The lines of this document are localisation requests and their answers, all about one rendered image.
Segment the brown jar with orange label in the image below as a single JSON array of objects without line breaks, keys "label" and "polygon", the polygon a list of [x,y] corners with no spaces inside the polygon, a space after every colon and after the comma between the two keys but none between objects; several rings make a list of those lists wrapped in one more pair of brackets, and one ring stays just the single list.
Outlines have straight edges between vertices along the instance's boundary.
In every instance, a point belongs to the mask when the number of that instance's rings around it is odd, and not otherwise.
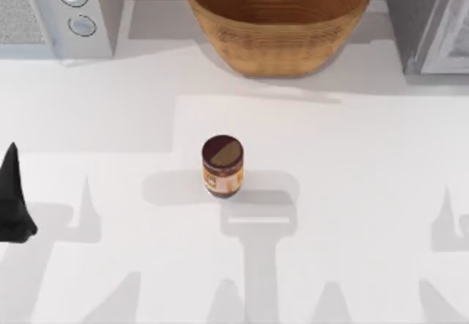
[{"label": "brown jar with orange label", "polygon": [[244,149],[234,136],[218,134],[202,146],[202,174],[205,188],[218,198],[234,196],[244,178]]}]

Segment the woven wooden basket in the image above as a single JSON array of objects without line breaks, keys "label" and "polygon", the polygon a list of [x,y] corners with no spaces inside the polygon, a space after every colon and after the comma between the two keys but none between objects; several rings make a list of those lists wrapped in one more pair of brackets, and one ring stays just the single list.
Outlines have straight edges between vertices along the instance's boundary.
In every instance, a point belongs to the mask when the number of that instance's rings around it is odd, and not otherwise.
[{"label": "woven wooden basket", "polygon": [[346,43],[370,0],[188,0],[207,40],[234,71],[293,77]]}]

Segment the small round microwave knob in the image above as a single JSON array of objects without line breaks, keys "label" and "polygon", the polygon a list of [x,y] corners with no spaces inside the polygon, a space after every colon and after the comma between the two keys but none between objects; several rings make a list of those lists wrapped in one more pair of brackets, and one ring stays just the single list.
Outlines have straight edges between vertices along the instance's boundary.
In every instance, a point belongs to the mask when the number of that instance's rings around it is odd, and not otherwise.
[{"label": "small round microwave knob", "polygon": [[97,24],[86,15],[77,15],[67,21],[69,30],[79,37],[91,37],[97,31]]}]

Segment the pale microwave oven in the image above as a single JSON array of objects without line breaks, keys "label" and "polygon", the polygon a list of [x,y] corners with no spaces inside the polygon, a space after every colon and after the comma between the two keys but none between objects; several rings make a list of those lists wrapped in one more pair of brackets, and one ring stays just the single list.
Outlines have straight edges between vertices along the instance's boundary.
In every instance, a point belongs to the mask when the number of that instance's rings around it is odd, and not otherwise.
[{"label": "pale microwave oven", "polygon": [[[0,59],[81,61],[111,59],[119,38],[125,0],[88,0],[69,7],[61,0],[0,0]],[[89,16],[97,31],[73,34],[69,18]]]}]

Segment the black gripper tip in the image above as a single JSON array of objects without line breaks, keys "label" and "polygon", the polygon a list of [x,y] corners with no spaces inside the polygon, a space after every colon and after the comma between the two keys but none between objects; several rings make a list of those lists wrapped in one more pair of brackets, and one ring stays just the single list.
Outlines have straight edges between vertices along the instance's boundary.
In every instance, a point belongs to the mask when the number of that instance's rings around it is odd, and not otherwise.
[{"label": "black gripper tip", "polygon": [[12,142],[0,166],[0,243],[25,243],[37,231],[23,195],[18,148]]}]

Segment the grey cabinet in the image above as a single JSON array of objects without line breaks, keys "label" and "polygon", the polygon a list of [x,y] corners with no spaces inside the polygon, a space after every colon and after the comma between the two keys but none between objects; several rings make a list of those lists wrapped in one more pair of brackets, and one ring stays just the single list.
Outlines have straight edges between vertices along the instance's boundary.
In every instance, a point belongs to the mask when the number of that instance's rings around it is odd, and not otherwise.
[{"label": "grey cabinet", "polygon": [[407,75],[469,75],[469,0],[386,0]]}]

